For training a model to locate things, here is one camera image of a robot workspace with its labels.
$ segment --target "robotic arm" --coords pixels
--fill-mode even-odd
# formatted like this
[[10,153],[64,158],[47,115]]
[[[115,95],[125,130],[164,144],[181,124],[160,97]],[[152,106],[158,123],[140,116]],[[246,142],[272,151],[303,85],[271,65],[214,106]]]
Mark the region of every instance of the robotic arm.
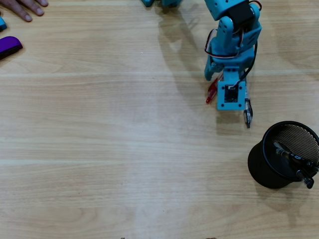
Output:
[[[225,111],[251,111],[245,113],[246,120],[252,117],[250,102],[246,96],[246,77],[255,62],[257,40],[262,30],[258,21],[261,4],[255,0],[205,2],[214,20],[219,20],[218,29],[212,30],[205,48],[208,54],[205,77],[210,81],[215,72],[223,70],[224,81],[219,81],[217,86],[217,108]],[[260,8],[250,4],[252,2],[258,3]]]

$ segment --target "purple object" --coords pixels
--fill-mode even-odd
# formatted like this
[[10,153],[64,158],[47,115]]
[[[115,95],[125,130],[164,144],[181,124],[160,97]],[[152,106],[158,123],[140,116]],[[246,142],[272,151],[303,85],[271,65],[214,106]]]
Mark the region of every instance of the purple object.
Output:
[[13,36],[0,39],[0,60],[18,52],[22,48],[21,42]]

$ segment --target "light wood surface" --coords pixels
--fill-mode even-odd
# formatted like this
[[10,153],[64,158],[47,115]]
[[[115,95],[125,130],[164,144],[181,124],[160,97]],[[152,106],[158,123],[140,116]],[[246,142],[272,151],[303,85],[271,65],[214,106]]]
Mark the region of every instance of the light wood surface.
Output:
[[205,104],[204,0],[51,0],[0,62],[1,239],[318,239],[312,190],[257,184],[247,157],[271,125],[319,133],[319,2],[263,0],[254,108]]

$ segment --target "red object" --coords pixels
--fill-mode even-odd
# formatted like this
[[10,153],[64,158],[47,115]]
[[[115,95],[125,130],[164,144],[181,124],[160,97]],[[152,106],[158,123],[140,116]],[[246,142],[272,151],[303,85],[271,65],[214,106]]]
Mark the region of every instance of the red object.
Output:
[[218,84],[218,81],[219,81],[219,77],[216,78],[216,80],[214,80],[214,82],[210,85],[210,87],[208,88],[208,97],[207,97],[207,100],[206,100],[206,103],[209,104],[213,99],[214,97],[216,96],[217,94],[217,84]]

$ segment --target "finger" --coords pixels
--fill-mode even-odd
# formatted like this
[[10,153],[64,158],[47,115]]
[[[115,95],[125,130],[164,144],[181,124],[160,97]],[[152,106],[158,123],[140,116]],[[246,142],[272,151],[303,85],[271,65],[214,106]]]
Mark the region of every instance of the finger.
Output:
[[49,3],[47,0],[36,0],[41,6],[48,6]]
[[39,5],[35,3],[35,1],[20,0],[20,2],[23,3],[28,9],[30,9],[32,12],[34,12],[38,16],[42,16],[44,14],[44,11],[42,10],[42,8],[40,8]]
[[32,21],[32,17],[18,4],[15,0],[5,1],[4,6],[12,10],[15,14],[21,17],[25,21]]

